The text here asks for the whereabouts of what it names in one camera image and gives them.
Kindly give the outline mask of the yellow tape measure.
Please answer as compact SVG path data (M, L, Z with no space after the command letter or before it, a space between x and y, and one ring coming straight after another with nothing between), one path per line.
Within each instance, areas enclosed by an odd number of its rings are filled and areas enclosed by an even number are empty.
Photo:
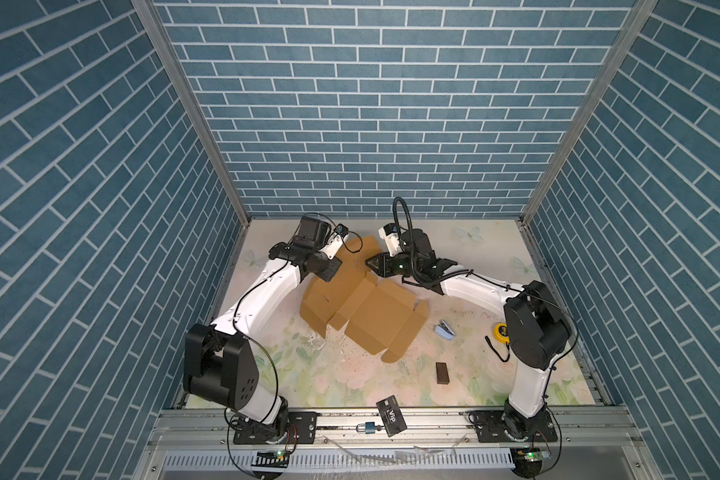
M507 332L507 325L505 323L497 323L494 325L492 330L492 335L488 336L486 335L484 337L485 342L489 349L496 355L497 359L501 363L507 363L511 358L511 348L510 348L510 340ZM505 347L505 354L502 355L497 348L494 346L494 343L498 342L499 344L503 345Z

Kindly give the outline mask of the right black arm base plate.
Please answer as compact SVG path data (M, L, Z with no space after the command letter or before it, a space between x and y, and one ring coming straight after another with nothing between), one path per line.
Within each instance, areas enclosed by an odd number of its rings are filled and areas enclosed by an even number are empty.
M559 439L558 428L551 412L543 407L535 416L526 418L509 405L504 409L473 410L465 414L479 443L530 442Z

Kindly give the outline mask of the small dark brown block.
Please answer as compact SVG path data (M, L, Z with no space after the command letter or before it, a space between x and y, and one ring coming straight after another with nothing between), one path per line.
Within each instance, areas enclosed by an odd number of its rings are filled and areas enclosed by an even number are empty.
M436 362L435 371L438 385L448 385L450 383L449 371L445 362Z

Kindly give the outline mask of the brown cardboard box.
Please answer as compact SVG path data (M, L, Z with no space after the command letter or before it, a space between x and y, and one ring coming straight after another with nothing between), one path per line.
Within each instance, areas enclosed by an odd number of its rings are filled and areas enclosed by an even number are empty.
M313 278L299 314L325 337L332 327L387 364L402 359L429 316L426 301L391 279L382 279L365 261L381 252L378 240L366 236L348 242L336 255L342 262L326 282Z

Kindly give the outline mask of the aluminium front rail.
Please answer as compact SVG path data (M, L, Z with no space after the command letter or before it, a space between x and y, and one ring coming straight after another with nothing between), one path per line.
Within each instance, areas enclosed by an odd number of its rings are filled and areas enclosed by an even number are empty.
M291 411L318 413L313 444L298 448L331 447L449 447L502 446L518 448L519 442L479 443L465 414L473 410L500 407L403 407L407 429L388 437L375 407L314 408ZM549 408L558 428L559 439L531 440L535 444L562 447L638 447L644 438L623 406L552 406ZM356 426L374 421L379 429L374 434L362 434ZM234 439L221 411L217 409L164 410L160 413L147 442L148 451L175 449L220 449Z

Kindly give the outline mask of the small blue connector on rail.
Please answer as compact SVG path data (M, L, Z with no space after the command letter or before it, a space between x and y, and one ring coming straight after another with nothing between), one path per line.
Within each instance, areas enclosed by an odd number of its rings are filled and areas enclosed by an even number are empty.
M374 421L363 422L356 426L356 431L362 434L374 434L378 431L379 426Z

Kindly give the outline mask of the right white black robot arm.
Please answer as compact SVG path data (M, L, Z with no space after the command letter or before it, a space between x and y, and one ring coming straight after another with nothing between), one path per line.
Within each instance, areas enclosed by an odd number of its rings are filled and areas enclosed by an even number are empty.
M506 412L530 420L546 406L546 391L556 362L566 355L572 328L548 287L533 281L507 283L479 275L454 260L439 258L420 229L395 224L379 229L386 250L366 260L378 276L399 276L405 283L473 303L504 316L509 347L517 360Z

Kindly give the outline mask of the light blue stapler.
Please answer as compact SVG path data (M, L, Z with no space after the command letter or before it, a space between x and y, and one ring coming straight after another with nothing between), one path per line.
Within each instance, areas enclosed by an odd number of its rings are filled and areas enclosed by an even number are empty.
M440 321L435 327L434 332L445 340L453 340L455 338L454 331L445 321Z

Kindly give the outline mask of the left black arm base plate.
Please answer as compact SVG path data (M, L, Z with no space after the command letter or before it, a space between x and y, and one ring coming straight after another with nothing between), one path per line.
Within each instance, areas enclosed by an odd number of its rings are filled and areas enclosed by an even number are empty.
M288 414L281 411L270 425L252 421L247 417L235 416L230 420L234 433L233 443L235 445L283 444L285 437L290 434L290 442L296 442L298 446L313 444L317 419L318 413L314 411L289 411Z

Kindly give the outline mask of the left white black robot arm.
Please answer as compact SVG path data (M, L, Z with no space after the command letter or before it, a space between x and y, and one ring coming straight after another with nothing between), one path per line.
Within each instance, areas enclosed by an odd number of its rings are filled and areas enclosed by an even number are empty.
M349 229L304 216L287 242L273 245L253 284L210 324L195 324L185 336L183 388L266 427L279 427L286 400L260 385L254 348L256 331L285 297L310 275L329 282L342 261L339 250Z

